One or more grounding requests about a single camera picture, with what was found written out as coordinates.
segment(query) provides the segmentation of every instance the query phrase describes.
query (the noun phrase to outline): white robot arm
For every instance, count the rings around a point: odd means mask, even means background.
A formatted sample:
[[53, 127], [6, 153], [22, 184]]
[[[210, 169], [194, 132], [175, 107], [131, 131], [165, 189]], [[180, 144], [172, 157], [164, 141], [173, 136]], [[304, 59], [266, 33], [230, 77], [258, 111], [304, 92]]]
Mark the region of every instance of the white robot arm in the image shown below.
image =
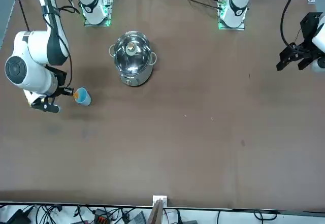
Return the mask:
[[240, 26], [245, 18], [247, 4], [249, 0], [226, 0], [227, 6], [224, 9], [221, 20], [228, 27], [236, 28]]
[[55, 0], [39, 1], [47, 30], [21, 31], [16, 35], [5, 73], [13, 84], [24, 89], [33, 108], [58, 112], [54, 98], [60, 94], [72, 95], [73, 89], [64, 86], [67, 74], [49, 65], [64, 64], [69, 55], [68, 42]]
[[100, 24], [107, 16], [107, 0], [80, 0], [81, 8], [87, 21], [92, 25]]

